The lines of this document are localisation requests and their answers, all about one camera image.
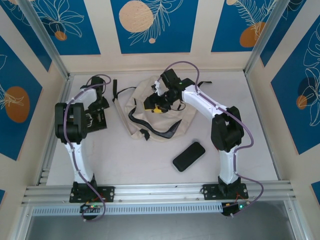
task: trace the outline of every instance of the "enclosure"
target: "enclosure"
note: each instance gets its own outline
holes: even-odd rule
[[[0,239],[319,238],[318,0],[0,0],[0,6]],[[248,194],[239,199],[240,208],[248,204],[239,215],[221,212],[240,194],[207,200],[203,189],[218,182],[222,165],[202,112],[185,134],[159,142],[133,139],[116,109],[113,80],[118,91],[130,88],[118,96],[125,109],[131,87],[181,61],[172,66],[177,76],[199,78],[203,93],[236,106],[253,136],[233,171],[244,176]],[[89,223],[82,221],[82,203],[69,202],[77,172],[55,134],[55,105],[73,101],[97,74],[111,80],[103,92],[106,128],[87,134],[83,156],[97,185],[114,192],[105,215]],[[173,159],[194,141],[205,154],[177,171]],[[250,141],[244,131],[239,146]]]

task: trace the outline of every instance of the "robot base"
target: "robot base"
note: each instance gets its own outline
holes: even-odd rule
[[[240,177],[231,184],[225,184],[220,177],[218,177],[218,184],[204,184],[202,191],[204,200],[235,200],[238,195],[242,199],[248,199],[247,186],[241,183]]]
[[[95,176],[93,176],[91,182],[91,186],[97,190],[97,192],[102,196],[104,202],[113,203],[114,195],[115,195],[115,187],[114,186],[97,186],[97,182],[95,180]],[[73,187],[71,189],[70,203],[100,203],[101,200],[98,196],[88,187],[86,183],[77,183],[73,182]]]

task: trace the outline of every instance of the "smartphone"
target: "smartphone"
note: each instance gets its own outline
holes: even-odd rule
[[[177,156],[172,163],[179,172],[183,172],[205,152],[206,150],[204,147],[196,141],[192,143],[186,150],[184,150],[179,156]]]

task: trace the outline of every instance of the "canvas bag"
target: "canvas bag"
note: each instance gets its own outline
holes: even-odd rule
[[[125,128],[133,139],[144,137],[146,140],[151,138],[158,142],[166,142],[185,134],[195,117],[197,110],[189,104],[185,104],[183,109],[179,100],[171,108],[175,110],[183,109],[180,111],[169,110],[165,113],[154,113],[145,110],[144,101],[154,93],[151,86],[155,84],[157,79],[157,76],[152,76],[141,81],[137,87],[125,88],[119,92],[117,92],[117,80],[113,80],[113,102]],[[162,89],[166,89],[162,81],[160,86]],[[126,103],[123,112],[118,96],[128,89],[135,90]],[[132,131],[129,125],[132,125],[135,130]]]

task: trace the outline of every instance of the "beige wall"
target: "beige wall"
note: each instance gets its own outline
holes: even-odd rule
[[[266,67],[259,59],[248,79],[280,175],[291,180],[307,223],[317,236],[315,239],[320,236],[320,206],[311,184],[320,181],[320,144],[298,155],[271,81],[317,19],[319,9],[319,0],[307,0]]]
[[[110,0],[84,0],[101,55],[61,58],[71,73],[163,70],[176,61],[190,61],[201,69],[243,69],[250,51],[211,53],[224,2],[198,1],[190,53],[121,54]],[[184,64],[177,67],[192,69]]]
[[[59,100],[64,79],[52,64],[47,72],[18,30],[0,7],[0,36],[7,42],[37,81],[42,93],[35,108],[17,161],[0,154],[0,189],[5,198],[0,207],[0,239],[9,237],[17,219],[26,186],[34,185],[54,120],[54,106]]]

